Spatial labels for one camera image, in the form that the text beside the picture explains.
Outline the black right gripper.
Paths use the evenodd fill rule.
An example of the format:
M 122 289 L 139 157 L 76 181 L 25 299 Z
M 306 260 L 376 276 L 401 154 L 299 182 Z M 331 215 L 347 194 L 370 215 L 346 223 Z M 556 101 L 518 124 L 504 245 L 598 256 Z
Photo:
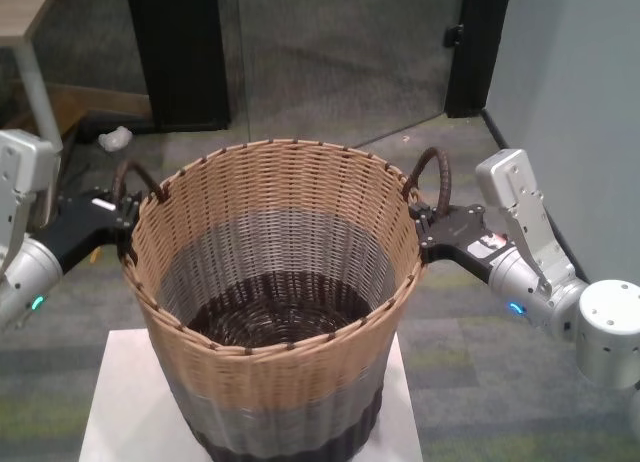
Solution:
M 416 223 L 421 262 L 428 265 L 453 261 L 484 283 L 489 282 L 492 263 L 511 248 L 504 234 L 486 227 L 485 208 L 451 206 L 445 217 L 425 203 L 408 206 Z

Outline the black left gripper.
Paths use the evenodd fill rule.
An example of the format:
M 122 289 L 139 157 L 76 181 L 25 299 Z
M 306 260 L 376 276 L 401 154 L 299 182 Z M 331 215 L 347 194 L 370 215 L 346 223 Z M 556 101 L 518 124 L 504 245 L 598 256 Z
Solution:
M 66 274 L 96 248 L 115 245 L 119 258 L 137 258 L 132 246 L 134 227 L 144 198 L 142 191 L 117 195 L 85 192 L 68 198 L 55 220 L 33 233 Z

